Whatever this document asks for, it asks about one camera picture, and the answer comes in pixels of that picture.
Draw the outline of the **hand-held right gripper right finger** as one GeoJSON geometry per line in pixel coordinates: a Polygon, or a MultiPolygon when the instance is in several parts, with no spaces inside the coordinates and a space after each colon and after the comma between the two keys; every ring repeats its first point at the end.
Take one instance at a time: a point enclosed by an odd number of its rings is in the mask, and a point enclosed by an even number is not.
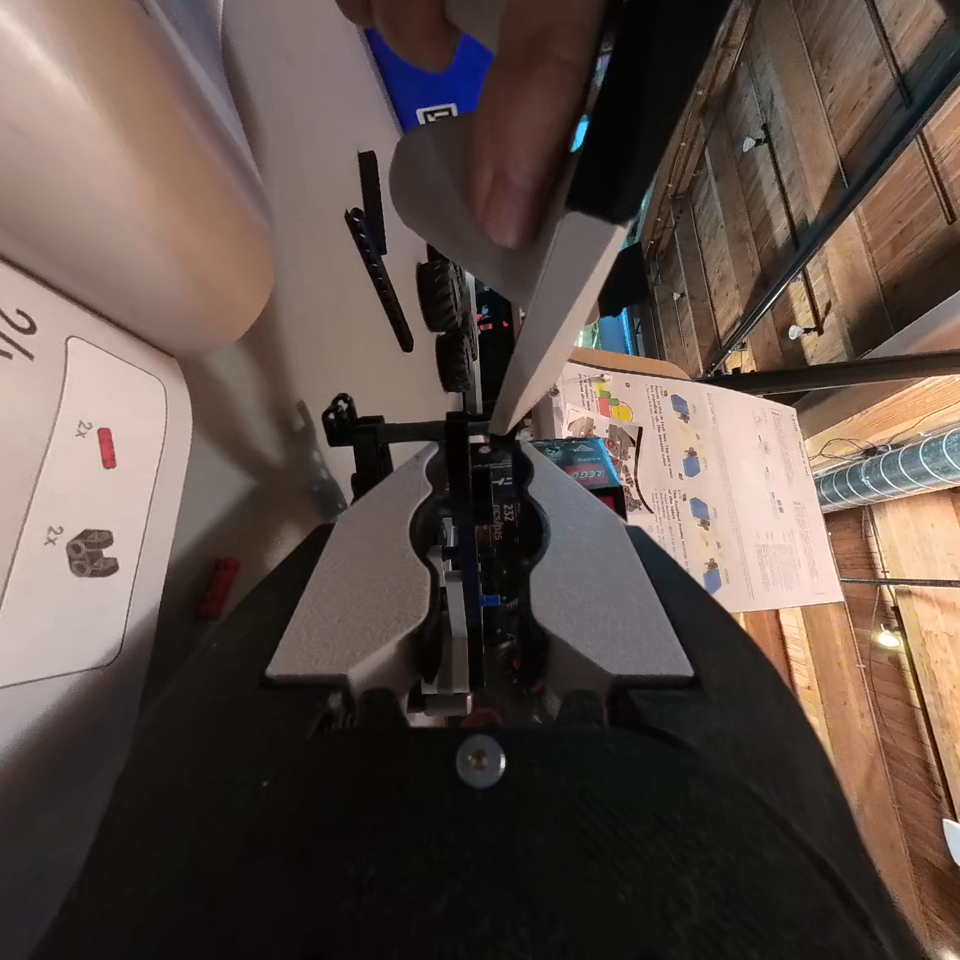
{"type": "Polygon", "coordinates": [[[526,440],[523,492],[542,529],[529,609],[547,643],[543,683],[602,703],[619,690],[675,689],[694,671],[631,538],[614,510],[526,440]]]}

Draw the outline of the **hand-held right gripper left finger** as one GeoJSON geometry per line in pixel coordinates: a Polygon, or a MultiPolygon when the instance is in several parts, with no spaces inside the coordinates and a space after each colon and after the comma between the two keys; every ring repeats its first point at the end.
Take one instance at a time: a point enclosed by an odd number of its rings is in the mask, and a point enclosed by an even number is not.
{"type": "Polygon", "coordinates": [[[403,700],[421,676],[413,640],[431,608],[431,574],[411,528],[433,493],[431,441],[337,519],[266,669],[276,685],[374,690],[403,700]]]}

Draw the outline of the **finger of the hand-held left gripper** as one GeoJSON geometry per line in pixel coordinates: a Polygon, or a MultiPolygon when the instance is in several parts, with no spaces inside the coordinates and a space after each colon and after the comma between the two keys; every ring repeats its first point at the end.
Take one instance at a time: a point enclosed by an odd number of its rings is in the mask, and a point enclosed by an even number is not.
{"type": "Polygon", "coordinates": [[[579,211],[558,221],[489,418],[492,434],[511,433],[554,387],[628,234],[627,223],[579,211]]]}

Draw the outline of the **small red toy pin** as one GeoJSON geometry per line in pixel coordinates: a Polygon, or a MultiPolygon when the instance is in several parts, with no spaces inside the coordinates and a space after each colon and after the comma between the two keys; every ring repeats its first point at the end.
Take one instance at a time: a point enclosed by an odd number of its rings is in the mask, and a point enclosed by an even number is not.
{"type": "Polygon", "coordinates": [[[218,558],[211,569],[206,587],[195,608],[196,621],[217,621],[222,618],[241,570],[237,558],[218,558]]]}

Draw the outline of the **black grey toy chassis assembly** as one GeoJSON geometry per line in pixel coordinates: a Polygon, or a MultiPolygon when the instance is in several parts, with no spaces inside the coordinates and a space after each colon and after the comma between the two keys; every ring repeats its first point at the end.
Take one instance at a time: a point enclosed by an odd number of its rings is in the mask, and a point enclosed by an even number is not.
{"type": "Polygon", "coordinates": [[[532,469],[515,438],[489,438],[477,414],[419,423],[359,416],[347,393],[333,398],[322,423],[332,447],[353,449],[353,502],[363,507],[395,477],[391,446],[438,445],[426,462],[430,493],[406,529],[416,570],[429,580],[426,614],[404,648],[412,679],[397,699],[406,713],[453,722],[479,709],[494,686],[488,649],[521,690],[542,695],[549,641],[533,615],[529,580],[545,529],[522,499],[532,469]]]}

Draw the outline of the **grey desk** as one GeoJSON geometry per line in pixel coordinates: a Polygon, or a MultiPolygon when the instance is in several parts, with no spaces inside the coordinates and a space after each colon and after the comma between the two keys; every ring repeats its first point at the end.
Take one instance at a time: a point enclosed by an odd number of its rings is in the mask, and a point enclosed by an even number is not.
{"type": "Polygon", "coordinates": [[[334,2],[225,2],[223,55],[270,208],[274,288],[238,341],[180,361],[193,441],[144,700],[226,624],[272,570],[324,523],[295,459],[303,400],[320,449],[352,500],[354,454],[329,448],[321,414],[350,394],[361,416],[439,420],[460,405],[442,390],[417,296],[426,244],[400,221],[387,168],[400,130],[366,39],[334,2]],[[362,206],[357,155],[377,155],[386,265],[414,333],[404,353],[344,220],[362,206]],[[214,563],[241,569],[222,617],[196,621],[214,563]]]}

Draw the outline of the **person's left hand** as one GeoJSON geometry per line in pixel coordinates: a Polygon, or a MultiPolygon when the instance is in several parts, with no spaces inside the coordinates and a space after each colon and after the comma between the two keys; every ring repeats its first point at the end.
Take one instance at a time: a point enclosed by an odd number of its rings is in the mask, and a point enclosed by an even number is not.
{"type": "Polygon", "coordinates": [[[468,197],[504,249],[542,222],[580,117],[606,3],[506,2],[474,118],[468,197]]]}

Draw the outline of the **black toy set box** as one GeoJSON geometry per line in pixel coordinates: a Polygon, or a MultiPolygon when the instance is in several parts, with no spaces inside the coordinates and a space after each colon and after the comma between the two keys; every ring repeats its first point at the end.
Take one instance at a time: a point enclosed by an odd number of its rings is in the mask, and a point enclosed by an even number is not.
{"type": "MultiPolygon", "coordinates": [[[[627,519],[626,492],[600,438],[534,440],[533,448],[594,498],[627,519]]],[[[481,608],[506,607],[520,595],[523,558],[522,500],[514,483],[513,454],[489,445],[472,456],[481,608]]]]}

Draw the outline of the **long black toy beam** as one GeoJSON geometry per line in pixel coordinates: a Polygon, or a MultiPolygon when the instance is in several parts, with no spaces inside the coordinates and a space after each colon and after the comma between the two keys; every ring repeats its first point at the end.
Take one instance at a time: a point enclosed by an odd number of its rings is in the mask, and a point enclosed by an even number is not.
{"type": "Polygon", "coordinates": [[[343,218],[398,345],[403,353],[412,354],[415,348],[413,334],[364,211],[357,207],[347,209],[343,218]]]}

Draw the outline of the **short black toy beam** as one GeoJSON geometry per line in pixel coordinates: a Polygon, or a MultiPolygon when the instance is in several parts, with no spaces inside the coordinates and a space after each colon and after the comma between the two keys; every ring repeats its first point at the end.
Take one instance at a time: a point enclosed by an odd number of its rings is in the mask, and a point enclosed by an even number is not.
{"type": "Polygon", "coordinates": [[[378,255],[387,254],[383,202],[380,188],[378,157],[373,150],[362,150],[357,154],[359,181],[362,193],[362,210],[378,255]]]}

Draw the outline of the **blue plastic bin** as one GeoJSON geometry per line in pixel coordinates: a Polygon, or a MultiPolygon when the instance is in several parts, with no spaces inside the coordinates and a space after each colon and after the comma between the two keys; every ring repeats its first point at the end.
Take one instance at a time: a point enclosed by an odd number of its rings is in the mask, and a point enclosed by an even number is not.
{"type": "Polygon", "coordinates": [[[433,122],[475,112],[493,53],[464,34],[448,68],[430,73],[408,64],[375,29],[366,46],[402,134],[433,122]]]}

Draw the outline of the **toy instruction booklet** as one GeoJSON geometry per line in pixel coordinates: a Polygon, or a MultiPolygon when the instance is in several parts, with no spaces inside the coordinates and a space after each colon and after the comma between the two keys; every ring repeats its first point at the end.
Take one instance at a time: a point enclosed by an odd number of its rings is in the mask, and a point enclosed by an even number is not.
{"type": "Polygon", "coordinates": [[[126,762],[192,426],[176,361],[2,264],[2,958],[50,928],[126,762]]]}

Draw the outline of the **black steel beam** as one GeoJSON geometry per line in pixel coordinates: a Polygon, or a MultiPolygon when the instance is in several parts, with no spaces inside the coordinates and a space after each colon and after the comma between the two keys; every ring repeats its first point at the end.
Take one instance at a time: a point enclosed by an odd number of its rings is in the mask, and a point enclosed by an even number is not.
{"type": "Polygon", "coordinates": [[[696,382],[704,386],[770,398],[958,374],[959,350],[952,349],[790,369],[717,374],[697,378],[696,382]]]}

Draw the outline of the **beige rounded object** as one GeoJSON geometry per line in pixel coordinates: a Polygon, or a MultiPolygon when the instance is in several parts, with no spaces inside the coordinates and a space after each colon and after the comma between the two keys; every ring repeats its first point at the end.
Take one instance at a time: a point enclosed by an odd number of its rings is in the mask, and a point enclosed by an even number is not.
{"type": "Polygon", "coordinates": [[[174,356],[241,339],[274,288],[224,12],[1,3],[2,259],[174,356]]]}

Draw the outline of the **silver ventilation duct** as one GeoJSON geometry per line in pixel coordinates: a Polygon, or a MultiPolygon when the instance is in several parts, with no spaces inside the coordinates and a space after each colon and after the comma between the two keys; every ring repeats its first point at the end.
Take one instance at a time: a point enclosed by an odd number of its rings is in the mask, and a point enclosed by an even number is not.
{"type": "Polygon", "coordinates": [[[957,489],[959,425],[883,443],[813,476],[825,515],[957,489]]]}

